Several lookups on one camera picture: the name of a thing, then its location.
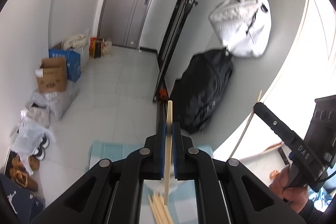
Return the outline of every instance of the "brown cardboard box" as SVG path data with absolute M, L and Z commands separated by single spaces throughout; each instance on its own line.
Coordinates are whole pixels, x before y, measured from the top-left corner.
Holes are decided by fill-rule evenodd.
M 67 87 L 66 59 L 44 58 L 39 69 L 35 70 L 40 92 L 63 92 Z

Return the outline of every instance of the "black duffel bag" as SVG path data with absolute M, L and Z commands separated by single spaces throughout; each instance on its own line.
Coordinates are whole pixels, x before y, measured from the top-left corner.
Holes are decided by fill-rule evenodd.
M 232 73 L 231 58 L 223 49 L 196 54 L 175 81 L 170 95 L 173 121 L 190 134 L 202 131 L 214 113 Z

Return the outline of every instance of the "human hand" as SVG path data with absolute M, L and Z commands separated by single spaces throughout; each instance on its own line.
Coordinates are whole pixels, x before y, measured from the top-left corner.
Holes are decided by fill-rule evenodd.
M 306 186 L 284 189 L 289 181 L 288 170 L 289 165 L 276 175 L 269 188 L 279 198 L 288 200 L 289 206 L 295 212 L 300 213 L 308 201 L 308 188 Z

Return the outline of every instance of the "black baseboard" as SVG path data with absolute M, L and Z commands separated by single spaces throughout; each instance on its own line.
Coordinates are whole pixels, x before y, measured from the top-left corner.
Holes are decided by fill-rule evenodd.
M 153 48 L 140 47 L 139 50 L 144 51 L 144 52 L 152 52 L 152 53 L 155 53 L 156 55 L 158 55 L 158 51 L 153 49 Z

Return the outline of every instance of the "brown shoe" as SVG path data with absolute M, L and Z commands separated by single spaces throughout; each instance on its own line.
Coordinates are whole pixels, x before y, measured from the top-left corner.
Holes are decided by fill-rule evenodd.
M 29 156 L 28 162 L 30 168 L 33 171 L 38 170 L 40 168 L 40 161 L 34 156 Z M 23 166 L 23 163 L 20 161 L 20 157 L 18 155 L 16 155 L 16 157 L 12 159 L 12 165 L 14 169 L 25 170 L 25 167 Z
M 21 170 L 10 169 L 9 171 L 12 180 L 22 188 L 26 188 L 33 192 L 36 192 L 38 189 L 37 183 L 33 180 L 28 174 L 22 172 Z

